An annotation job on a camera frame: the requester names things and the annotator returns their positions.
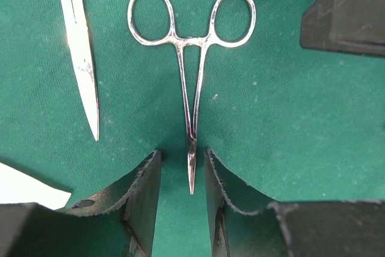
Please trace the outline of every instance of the green cloth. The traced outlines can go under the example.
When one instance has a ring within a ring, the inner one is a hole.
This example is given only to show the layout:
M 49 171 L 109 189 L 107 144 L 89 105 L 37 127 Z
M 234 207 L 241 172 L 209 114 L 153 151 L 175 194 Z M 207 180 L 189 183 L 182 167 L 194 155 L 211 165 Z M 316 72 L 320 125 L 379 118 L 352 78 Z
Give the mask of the green cloth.
M 170 1 L 179 36 L 206 35 L 216 0 Z M 60 0 L 0 0 L 0 161 L 70 188 L 72 204 L 162 150 L 155 257 L 211 255 L 205 147 L 278 200 L 385 198 L 384 60 L 302 49 L 301 16 L 314 0 L 254 1 L 257 24 L 248 43 L 213 46 L 206 58 L 190 196 L 176 52 L 133 38 L 129 0 L 84 0 L 99 93 L 98 142 L 79 96 Z M 248 21 L 243 0 L 225 0 L 217 31 L 237 39 Z M 164 35 L 165 5 L 138 0 L 135 22 L 146 37 Z M 199 48 L 186 48 L 190 104 L 198 63 Z

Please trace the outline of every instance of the black plastic object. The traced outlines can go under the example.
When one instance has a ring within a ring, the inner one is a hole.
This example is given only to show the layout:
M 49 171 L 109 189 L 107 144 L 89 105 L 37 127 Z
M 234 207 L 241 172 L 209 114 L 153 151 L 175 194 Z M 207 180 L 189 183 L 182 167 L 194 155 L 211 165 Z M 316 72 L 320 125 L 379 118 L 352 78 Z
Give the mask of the black plastic object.
M 90 247 L 94 252 L 98 246 L 104 256 L 150 257 L 160 181 L 161 153 L 154 151 L 133 171 L 71 208 L 0 205 L 0 257 L 90 256 Z M 111 240 L 118 230 L 126 230 L 128 238 L 116 248 Z
M 385 0 L 316 0 L 304 13 L 301 46 L 385 57 Z
M 385 256 L 385 202 L 277 202 L 205 153 L 213 257 Z

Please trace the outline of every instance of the forceps shank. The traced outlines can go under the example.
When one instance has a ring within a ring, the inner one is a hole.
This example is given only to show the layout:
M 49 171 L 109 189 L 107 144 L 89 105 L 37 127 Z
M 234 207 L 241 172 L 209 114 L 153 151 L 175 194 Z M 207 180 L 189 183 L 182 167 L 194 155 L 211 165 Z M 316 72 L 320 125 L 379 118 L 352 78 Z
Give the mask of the forceps shank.
M 200 102 L 200 93 L 202 90 L 203 82 L 203 70 L 205 66 L 205 59 L 208 48 L 210 45 L 221 45 L 225 48 L 235 48 L 241 46 L 249 40 L 251 37 L 255 24 L 256 24 L 256 7 L 253 0 L 246 0 L 251 11 L 251 22 L 247 34 L 240 40 L 236 42 L 227 42 L 220 39 L 215 32 L 215 17 L 217 15 L 217 10 L 222 0 L 217 0 L 212 9 L 209 23 L 209 31 L 206 37 L 192 37 L 192 38 L 181 38 L 176 34 L 175 27 L 175 18 L 174 11 L 171 5 L 170 0 L 164 0 L 168 14 L 170 17 L 170 29 L 165 37 L 159 40 L 147 40 L 140 36 L 140 34 L 135 29 L 134 23 L 132 21 L 132 15 L 134 10 L 134 4 L 136 0 L 130 0 L 128 5 L 128 26 L 133 37 L 140 42 L 142 45 L 154 46 L 162 45 L 165 43 L 171 43 L 176 48 L 179 71 L 180 71 L 180 81 L 182 84 L 182 96 L 183 96 L 183 106 L 185 111 L 185 121 L 186 121 L 186 134 L 187 134 L 187 143 L 188 143 L 188 175 L 189 175 L 189 184 L 190 184 L 190 193 L 194 192 L 194 180 L 195 180 L 195 167 L 196 167 L 196 149 L 197 149 L 197 132 L 198 132 L 198 112 L 199 112 L 199 102 Z M 186 89 L 186 80 L 185 80 L 185 69 L 184 69 L 184 60 L 183 60 L 183 50 L 184 47 L 188 45 L 196 45 L 201 47 L 200 51 L 200 62 L 199 62 L 199 71 L 197 77 L 197 88 L 194 101 L 194 114 L 192 117 L 191 124 L 191 115 L 189 111 L 188 98 L 187 98 L 187 89 Z

